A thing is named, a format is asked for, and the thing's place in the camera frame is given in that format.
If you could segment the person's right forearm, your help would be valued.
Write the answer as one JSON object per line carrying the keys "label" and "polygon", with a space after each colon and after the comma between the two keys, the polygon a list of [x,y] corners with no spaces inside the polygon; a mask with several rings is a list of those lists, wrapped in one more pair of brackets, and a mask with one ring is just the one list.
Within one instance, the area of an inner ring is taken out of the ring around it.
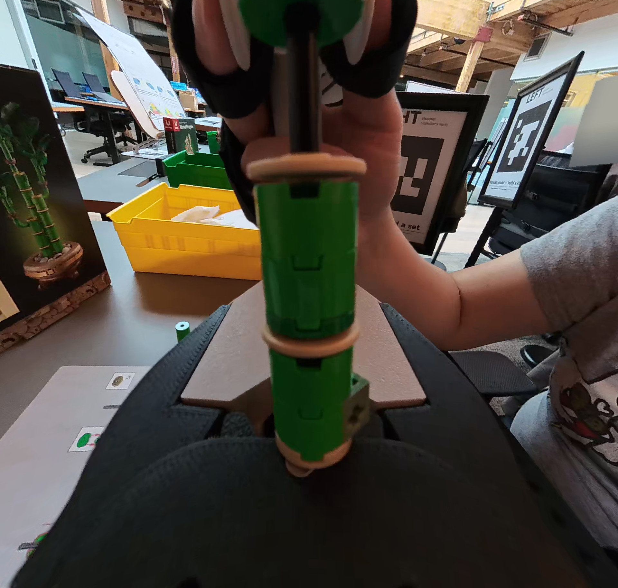
{"label": "person's right forearm", "polygon": [[356,275],[442,351],[554,330],[520,252],[449,274],[414,251],[376,194],[360,195]]}

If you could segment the large green cylinder brick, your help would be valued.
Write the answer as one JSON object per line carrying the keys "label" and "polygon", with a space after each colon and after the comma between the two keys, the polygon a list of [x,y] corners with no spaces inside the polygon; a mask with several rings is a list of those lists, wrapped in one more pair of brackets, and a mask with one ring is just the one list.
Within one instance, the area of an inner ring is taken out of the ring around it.
{"label": "large green cylinder brick", "polygon": [[364,0],[238,0],[252,37],[285,47],[290,29],[313,33],[319,46],[337,43],[360,20]]}

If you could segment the yellow plastic bin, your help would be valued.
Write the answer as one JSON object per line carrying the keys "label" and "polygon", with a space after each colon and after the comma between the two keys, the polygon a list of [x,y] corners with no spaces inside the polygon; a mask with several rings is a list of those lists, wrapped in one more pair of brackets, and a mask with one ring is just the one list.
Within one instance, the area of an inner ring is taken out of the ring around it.
{"label": "yellow plastic bin", "polygon": [[261,280],[259,231],[173,221],[195,206],[240,210],[233,190],[160,183],[107,214],[133,270]]}

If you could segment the person's right hand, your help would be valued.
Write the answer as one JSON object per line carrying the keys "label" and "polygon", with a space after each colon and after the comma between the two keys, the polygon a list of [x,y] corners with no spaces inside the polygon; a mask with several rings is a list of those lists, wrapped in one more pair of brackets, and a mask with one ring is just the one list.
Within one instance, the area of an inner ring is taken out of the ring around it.
{"label": "person's right hand", "polygon": [[[215,75],[238,69],[222,18],[219,0],[192,0],[195,51],[205,69]],[[253,161],[287,154],[289,138],[275,137],[270,108],[262,103],[239,119],[223,119],[244,147],[242,168]],[[360,183],[360,239],[382,231],[392,222],[390,200],[397,181],[402,130],[395,91],[367,98],[342,90],[342,104],[323,107],[322,152],[350,154],[363,159],[367,173]]]}

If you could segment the black office chair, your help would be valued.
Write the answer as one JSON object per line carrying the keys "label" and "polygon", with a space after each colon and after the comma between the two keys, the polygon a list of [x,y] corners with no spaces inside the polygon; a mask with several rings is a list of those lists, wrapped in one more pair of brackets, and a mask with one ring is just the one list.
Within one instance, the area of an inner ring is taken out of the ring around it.
{"label": "black office chair", "polygon": [[103,145],[87,151],[81,162],[87,164],[89,159],[101,153],[106,153],[111,158],[111,163],[95,162],[95,166],[108,167],[120,163],[120,152],[117,148],[119,142],[127,146],[128,143],[136,143],[130,135],[132,117],[123,111],[103,109],[97,111],[93,107],[85,106],[84,113],[74,115],[73,124],[76,131],[88,133],[103,138]]}

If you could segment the dark open laptop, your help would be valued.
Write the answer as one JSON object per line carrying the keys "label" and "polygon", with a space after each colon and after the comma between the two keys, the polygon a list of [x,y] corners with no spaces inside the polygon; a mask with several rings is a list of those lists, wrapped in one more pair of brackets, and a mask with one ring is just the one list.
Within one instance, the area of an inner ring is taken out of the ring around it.
{"label": "dark open laptop", "polygon": [[104,101],[106,103],[115,103],[120,104],[123,103],[121,99],[114,98],[111,94],[106,92],[104,86],[101,81],[95,74],[88,74],[86,72],[82,72],[83,78],[90,89],[90,92],[94,97],[98,98],[100,101]]}
{"label": "dark open laptop", "polygon": [[54,68],[51,69],[58,84],[61,86],[66,97],[81,98],[80,88],[73,82],[68,72],[59,71]]}

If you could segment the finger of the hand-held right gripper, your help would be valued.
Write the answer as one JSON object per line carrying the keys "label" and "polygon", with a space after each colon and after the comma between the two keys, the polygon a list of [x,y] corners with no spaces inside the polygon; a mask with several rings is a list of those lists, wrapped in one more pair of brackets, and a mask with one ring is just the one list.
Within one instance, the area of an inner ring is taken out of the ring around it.
{"label": "finger of the hand-held right gripper", "polygon": [[345,54],[351,65],[359,63],[367,46],[374,7],[375,0],[361,0],[359,20],[345,36]]}
{"label": "finger of the hand-held right gripper", "polygon": [[240,0],[219,0],[232,53],[241,69],[250,68],[250,33],[240,12]]}

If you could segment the small dark box red label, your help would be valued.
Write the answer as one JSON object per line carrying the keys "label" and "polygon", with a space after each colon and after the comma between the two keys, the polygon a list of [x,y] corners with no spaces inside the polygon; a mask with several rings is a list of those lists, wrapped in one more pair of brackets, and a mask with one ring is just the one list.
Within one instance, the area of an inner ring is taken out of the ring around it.
{"label": "small dark box red label", "polygon": [[195,119],[190,117],[164,117],[163,125],[168,154],[186,152],[193,155],[198,152]]}

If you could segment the white plastic bag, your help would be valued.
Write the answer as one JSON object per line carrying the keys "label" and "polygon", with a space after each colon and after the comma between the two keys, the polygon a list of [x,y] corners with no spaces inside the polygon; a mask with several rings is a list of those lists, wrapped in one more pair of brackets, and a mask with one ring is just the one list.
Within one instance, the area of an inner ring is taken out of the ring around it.
{"label": "white plastic bag", "polygon": [[220,212],[220,206],[195,206],[172,217],[171,221],[215,227],[258,230],[257,226],[245,217],[243,210],[235,209],[222,213]]}

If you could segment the toy bamboo stalk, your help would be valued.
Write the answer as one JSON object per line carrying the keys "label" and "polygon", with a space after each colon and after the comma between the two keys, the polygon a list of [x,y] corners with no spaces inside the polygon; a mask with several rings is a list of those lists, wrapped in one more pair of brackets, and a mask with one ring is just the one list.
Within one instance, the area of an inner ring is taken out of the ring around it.
{"label": "toy bamboo stalk", "polygon": [[261,237],[276,445],[306,477],[344,458],[369,413],[353,373],[355,261],[362,160],[321,152],[314,32],[289,31],[288,153],[247,174]]}

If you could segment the green plastic bin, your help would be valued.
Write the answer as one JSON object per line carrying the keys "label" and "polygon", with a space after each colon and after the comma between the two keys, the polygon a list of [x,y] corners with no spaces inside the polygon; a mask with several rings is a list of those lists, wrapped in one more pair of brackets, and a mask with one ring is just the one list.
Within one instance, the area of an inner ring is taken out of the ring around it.
{"label": "green plastic bin", "polygon": [[186,151],[162,159],[163,169],[172,188],[180,185],[232,190],[232,185],[218,154]]}

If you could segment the tilted poster board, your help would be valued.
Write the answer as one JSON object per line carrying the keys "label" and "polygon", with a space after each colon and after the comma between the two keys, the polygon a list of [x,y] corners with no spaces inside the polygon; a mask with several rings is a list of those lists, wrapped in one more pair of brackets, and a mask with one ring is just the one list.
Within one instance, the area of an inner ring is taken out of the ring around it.
{"label": "tilted poster board", "polygon": [[77,11],[118,62],[157,129],[164,129],[164,118],[187,117],[165,74],[133,35],[100,21],[81,8]]}

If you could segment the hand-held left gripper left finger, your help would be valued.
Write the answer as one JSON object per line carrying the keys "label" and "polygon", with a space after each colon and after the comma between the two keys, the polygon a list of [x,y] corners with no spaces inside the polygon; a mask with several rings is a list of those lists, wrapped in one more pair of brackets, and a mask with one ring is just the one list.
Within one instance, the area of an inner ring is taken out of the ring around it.
{"label": "hand-held left gripper left finger", "polygon": [[263,284],[231,302],[185,386],[185,405],[271,409],[270,365],[261,333],[266,326]]}

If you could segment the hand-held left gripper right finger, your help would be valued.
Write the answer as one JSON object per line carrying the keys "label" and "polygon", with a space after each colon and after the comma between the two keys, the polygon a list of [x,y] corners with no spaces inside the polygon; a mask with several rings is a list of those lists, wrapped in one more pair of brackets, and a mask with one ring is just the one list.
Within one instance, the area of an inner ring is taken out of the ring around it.
{"label": "hand-held left gripper right finger", "polygon": [[380,302],[360,286],[355,321],[360,335],[353,349],[353,371],[369,382],[370,401],[425,402],[426,394]]}

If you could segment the black toy set box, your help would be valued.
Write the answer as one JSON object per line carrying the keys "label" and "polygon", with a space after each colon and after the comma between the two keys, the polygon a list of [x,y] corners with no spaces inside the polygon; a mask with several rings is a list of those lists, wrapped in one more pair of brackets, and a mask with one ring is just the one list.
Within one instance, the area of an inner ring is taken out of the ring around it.
{"label": "black toy set box", "polygon": [[111,280],[41,75],[1,65],[1,352]]}

